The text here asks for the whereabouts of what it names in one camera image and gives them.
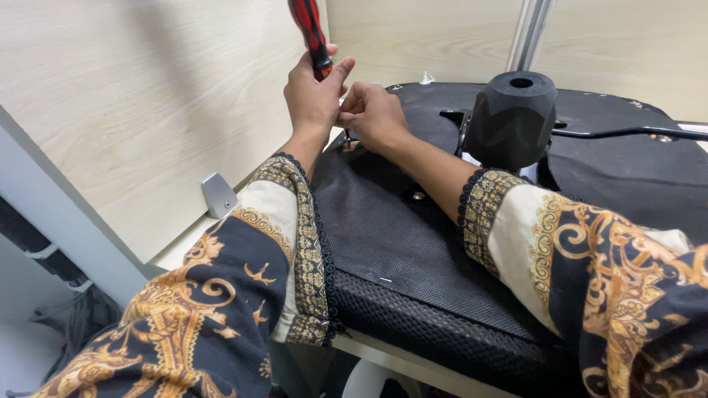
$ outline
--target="hand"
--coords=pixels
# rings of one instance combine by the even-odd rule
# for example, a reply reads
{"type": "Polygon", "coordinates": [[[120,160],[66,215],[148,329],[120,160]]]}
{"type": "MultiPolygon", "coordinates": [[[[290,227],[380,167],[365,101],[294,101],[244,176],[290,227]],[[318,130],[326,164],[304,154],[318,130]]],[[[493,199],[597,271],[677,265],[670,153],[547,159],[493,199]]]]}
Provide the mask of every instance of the hand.
{"type": "MultiPolygon", "coordinates": [[[[334,55],[337,46],[327,45],[334,55]]],[[[354,67],[354,59],[342,59],[322,82],[315,79],[312,58],[305,52],[297,66],[288,74],[283,93],[292,121],[293,137],[304,136],[327,143],[329,132],[339,114],[339,97],[347,92],[344,80],[354,67]]]]}
{"type": "Polygon", "coordinates": [[[378,84],[362,81],[352,85],[337,126],[354,130],[364,146],[385,157],[401,140],[413,137],[399,98],[378,84]]]}

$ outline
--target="metal pole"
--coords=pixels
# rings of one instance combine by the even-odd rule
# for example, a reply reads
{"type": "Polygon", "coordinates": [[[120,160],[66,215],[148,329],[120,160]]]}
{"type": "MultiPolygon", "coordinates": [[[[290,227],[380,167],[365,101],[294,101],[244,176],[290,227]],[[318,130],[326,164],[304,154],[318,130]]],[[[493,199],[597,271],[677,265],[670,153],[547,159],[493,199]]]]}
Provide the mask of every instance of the metal pole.
{"type": "Polygon", "coordinates": [[[552,5],[553,0],[524,0],[506,72],[529,70],[541,48],[540,39],[552,5]]]}

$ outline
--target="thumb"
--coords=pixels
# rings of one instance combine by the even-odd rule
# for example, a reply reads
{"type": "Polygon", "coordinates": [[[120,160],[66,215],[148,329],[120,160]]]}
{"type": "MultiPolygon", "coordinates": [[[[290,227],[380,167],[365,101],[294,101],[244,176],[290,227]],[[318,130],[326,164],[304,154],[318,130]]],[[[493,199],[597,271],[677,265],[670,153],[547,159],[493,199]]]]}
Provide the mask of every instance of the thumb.
{"type": "Polygon", "coordinates": [[[361,114],[355,115],[349,112],[341,112],[337,117],[336,126],[355,130],[354,126],[357,124],[357,121],[359,121],[359,118],[361,118],[361,114]]]}
{"type": "Polygon", "coordinates": [[[324,79],[322,84],[330,86],[333,90],[336,89],[337,94],[339,94],[339,88],[342,87],[344,81],[349,76],[349,72],[354,68],[355,61],[352,57],[346,57],[342,59],[337,65],[334,66],[332,72],[324,79]]]}

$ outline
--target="black and gold paisley fabric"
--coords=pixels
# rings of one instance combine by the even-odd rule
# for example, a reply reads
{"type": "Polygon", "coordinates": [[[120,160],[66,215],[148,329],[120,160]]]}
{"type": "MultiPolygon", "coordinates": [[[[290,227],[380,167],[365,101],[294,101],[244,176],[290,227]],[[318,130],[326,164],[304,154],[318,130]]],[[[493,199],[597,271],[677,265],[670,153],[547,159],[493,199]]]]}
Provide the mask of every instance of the black and gold paisley fabric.
{"type": "Polygon", "coordinates": [[[266,340],[280,318],[293,261],[302,309],[293,340],[322,344],[329,312],[307,180],[285,155],[267,161],[256,178],[297,194],[295,242],[257,208],[235,209],[201,236],[181,268],[132,299],[118,328],[90,343],[35,396],[268,396],[266,340]]]}
{"type": "MultiPolygon", "coordinates": [[[[496,225],[485,222],[494,221],[489,212],[537,198],[531,228],[523,230],[521,219],[513,220],[517,232],[509,232],[512,223],[503,228],[533,242],[529,283],[549,328],[577,348],[592,397],[708,396],[708,245],[679,252],[621,215],[541,188],[506,203],[525,182],[499,171],[471,182],[461,210],[481,224],[465,229],[468,247],[495,234],[496,225]],[[492,193],[501,197],[492,200],[492,193]]],[[[490,268],[484,249],[476,253],[490,268]]]]}

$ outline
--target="right hand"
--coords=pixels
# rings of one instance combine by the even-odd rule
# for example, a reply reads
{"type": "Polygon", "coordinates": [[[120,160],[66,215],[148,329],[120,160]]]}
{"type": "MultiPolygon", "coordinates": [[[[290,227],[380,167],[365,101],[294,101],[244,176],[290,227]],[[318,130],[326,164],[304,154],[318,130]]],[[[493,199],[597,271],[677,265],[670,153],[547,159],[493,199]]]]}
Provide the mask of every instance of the right hand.
{"type": "Polygon", "coordinates": [[[401,101],[378,84],[357,81],[340,107],[336,125],[353,130],[369,150],[385,155],[400,140],[413,137],[401,101]]]}

